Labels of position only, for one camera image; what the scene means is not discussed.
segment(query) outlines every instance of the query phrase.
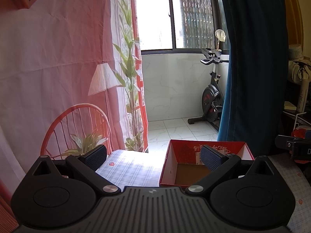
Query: exercise bike frame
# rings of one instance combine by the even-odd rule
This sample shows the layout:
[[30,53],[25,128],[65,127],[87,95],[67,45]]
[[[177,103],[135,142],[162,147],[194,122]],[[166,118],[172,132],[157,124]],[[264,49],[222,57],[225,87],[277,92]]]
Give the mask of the exercise bike frame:
[[[221,77],[220,74],[217,74],[218,72],[218,64],[219,63],[223,63],[223,62],[229,62],[228,60],[222,60],[220,58],[221,55],[221,50],[217,51],[215,49],[210,49],[210,48],[203,48],[202,49],[202,54],[205,55],[206,59],[202,59],[201,63],[204,65],[210,65],[210,64],[214,64],[213,67],[213,71],[210,72],[211,75],[211,83],[207,86],[207,88],[210,88],[210,90],[213,92],[213,97],[216,98],[218,95],[220,95],[220,106],[221,109],[217,109],[217,106],[214,106],[213,103],[214,101],[210,101],[208,106],[206,106],[205,111],[202,115],[202,117],[197,117],[197,118],[189,118],[188,119],[188,123],[189,124],[194,124],[195,122],[201,122],[201,121],[208,121],[206,119],[206,116],[209,112],[209,109],[212,107],[214,109],[214,111],[221,113],[222,112],[222,107],[224,105],[224,96],[223,93],[220,89],[220,87],[218,86],[218,82],[219,79]],[[213,122],[209,122],[217,131],[219,131],[219,127],[216,126]]]

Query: open box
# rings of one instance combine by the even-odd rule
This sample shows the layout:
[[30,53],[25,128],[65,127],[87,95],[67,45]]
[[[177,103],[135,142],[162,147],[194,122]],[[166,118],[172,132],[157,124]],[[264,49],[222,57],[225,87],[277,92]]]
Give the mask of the open box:
[[209,174],[210,170],[200,160],[201,148],[206,144],[224,155],[234,153],[241,159],[254,160],[245,142],[171,140],[159,185],[185,189]]

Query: ribbed black surface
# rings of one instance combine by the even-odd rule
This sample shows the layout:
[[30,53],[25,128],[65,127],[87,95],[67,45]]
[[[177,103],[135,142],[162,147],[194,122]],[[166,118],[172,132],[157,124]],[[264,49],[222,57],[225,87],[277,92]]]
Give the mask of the ribbed black surface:
[[[44,230],[18,228],[16,233]],[[127,187],[125,192],[100,200],[94,212],[76,225],[49,233],[246,233],[220,221],[201,197],[184,194],[179,187]],[[269,230],[266,233],[286,233]]]
[[107,159],[107,149],[104,145],[99,145],[90,152],[82,155],[80,160],[91,168],[93,171],[96,171]]
[[204,165],[206,165],[211,171],[215,170],[222,164],[221,157],[207,149],[205,146],[201,148],[200,158]]

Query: yellow curtain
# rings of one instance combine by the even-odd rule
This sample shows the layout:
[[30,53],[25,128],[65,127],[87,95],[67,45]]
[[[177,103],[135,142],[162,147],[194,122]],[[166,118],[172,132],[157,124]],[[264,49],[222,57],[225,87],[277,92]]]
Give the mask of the yellow curtain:
[[298,0],[285,0],[288,44],[301,44],[304,49],[304,26]]

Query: white tiled wall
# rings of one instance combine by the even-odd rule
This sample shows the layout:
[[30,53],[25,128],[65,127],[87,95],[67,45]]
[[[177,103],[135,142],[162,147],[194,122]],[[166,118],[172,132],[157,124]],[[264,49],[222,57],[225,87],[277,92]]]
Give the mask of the white tiled wall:
[[[142,56],[148,121],[202,115],[202,93],[211,81],[213,65],[200,63],[203,54],[156,54]],[[225,90],[228,64],[221,66]]]

